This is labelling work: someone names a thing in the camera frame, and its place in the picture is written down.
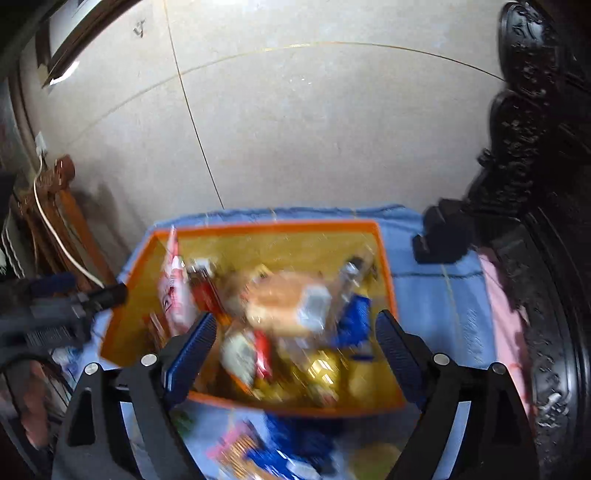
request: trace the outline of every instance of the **white cable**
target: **white cable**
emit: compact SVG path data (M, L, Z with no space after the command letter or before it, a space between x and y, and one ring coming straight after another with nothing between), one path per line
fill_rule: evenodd
M90 273L87 269L85 269L82 265L80 265L76 261L76 259L73 256L70 255L69 251L66 249L66 247L64 246L64 244L61 242L60 236L57 234L56 230L53 228L53 226L51 225L50 221L45 216L45 212L43 211L43 208L41 208L41 202L39 201L39 197L37 196L37 180L41 176L41 172L42 171L43 171L43 155L39 155L39 171L37 172L37 175L35 176L35 180L33 181L33 193L35 194L35 201L37 202L37 208L39 208L39 213L41 214L41 218L43 218L43 221L45 222L45 225L47 225L48 230L55 237L55 239L57 241L57 244L60 246L61 250L64 252L64 255L68 258L68 260L70 262L72 262L72 264L78 270L80 270L80 272L86 278L88 278L88 280L90 280L93 283L96 283L100 288L105 288L105 286L103 285L103 282L101 282L92 273Z
M4 252L6 253L6 258L12 267L12 271L18 278L25 278L25 271L22 269L22 265L18 260L17 253L14 251L12 247L12 243L10 241L10 237L8 236L8 218L10 217L10 208L8 209L8 214L6 215L6 219L4 220L4 225L2 226L2 245L4 246ZM16 265L12 260L12 255L14 255L14 260L16 261Z

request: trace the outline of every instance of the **blue gripper pad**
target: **blue gripper pad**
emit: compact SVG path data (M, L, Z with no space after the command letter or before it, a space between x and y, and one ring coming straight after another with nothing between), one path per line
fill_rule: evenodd
M164 403L168 408L182 403L187 398L189 390L216 340L216 331L216 319L211 313L207 313L198 324L193 325L182 336L187 340L164 373L164 388L166 390Z
M431 357L429 348L420 337L405 333L387 310L378 314L375 334L407 402L422 410L427 401L424 373Z

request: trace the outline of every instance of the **pink cloth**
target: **pink cloth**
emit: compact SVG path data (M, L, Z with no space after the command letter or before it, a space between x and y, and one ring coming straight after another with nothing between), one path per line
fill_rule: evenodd
M521 397L523 408L527 415L531 412L531 388L530 388L530 360L523 335L524 325L527 320L519 311L512 310L509 301L503 291L503 279L499 276L496 265L498 259L490 249L481 249L478 252L484 278L486 291L491 303L492 322L495 329L495 346L497 360L506 365Z

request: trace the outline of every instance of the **blue tablecloth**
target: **blue tablecloth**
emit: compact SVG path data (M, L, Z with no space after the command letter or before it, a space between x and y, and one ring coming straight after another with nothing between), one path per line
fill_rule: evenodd
M458 364L487 368L496 361L491 307L486 293L482 267L475 252L469 253L454 265L418 265L414 261L411 238L423 230L421 215L405 207L393 205L382 208L350 209L260 209L224 210L184 216L156 223L146 233L119 275L125 281L141 248L151 232L157 229L217 225L221 223L269 222L274 220L303 219L372 219L379 223L394 279L399 322L405 331L420 335L433 352L443 352ZM98 358L99 337L106 330L109 314L96 319L96 336L85 347L79 364L99 361L105 368L109 362ZM218 476L218 468L208 460L204 451L217 442L228 425L240 419L250 419L261 430L262 414L253 410L224 410L198 404L184 406L193 421L193 427L184 434L184 440L197 464L206 476ZM457 456L466 426L468 404L461 404L446 450L434 476L447 478ZM412 432L418 410L408 406L387 416L347 422L346 433L335 452L338 478L349 478L346 457L351 448L372 442L389 442L403 447Z

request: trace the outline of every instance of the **food item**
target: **food item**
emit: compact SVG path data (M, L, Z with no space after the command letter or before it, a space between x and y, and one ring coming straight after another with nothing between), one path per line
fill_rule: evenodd
M220 361L241 390L250 394L256 375L256 348L252 331L236 329L226 335Z
M195 322L197 309L191 295L183 259L178 253L175 227L170 229L161 271L158 295L170 335L182 335L187 333Z
M274 478L282 480L320 480L320 474L304 459L294 459L274 448L255 448L246 457Z
M345 313L337 325L337 334L331 345L333 348L354 348L358 356L372 356L369 343L371 301L361 295L353 295L345 308Z
M255 335L256 377L271 380L271 341L265 333L257 330Z
M349 258L341 267L337 279L330 286L330 291L333 292L335 299L327 315L329 327L336 327L339 323L355 293L355 289L361 286L361 282L367 276L373 264L374 254L366 247L359 255Z
M197 307L211 312L219 323L227 326L229 318L224 312L216 286L213 283L213 267L207 258L193 260L188 266L191 292Z
M254 426L249 421L240 421L227 432L218 445L207 451L207 457L219 463L229 475L239 480L248 480L252 476L252 466L256 467L246 456L252 449L262 445Z
M246 284L252 279L245 272L231 271L219 281L220 300L224 310L233 318L244 317L246 302L241 297Z
M246 318L254 328L275 336L295 337L324 331L332 299L321 279L295 272L251 281L244 298Z
M339 400L342 360L338 352L318 350L308 355L306 380L312 399L323 407Z

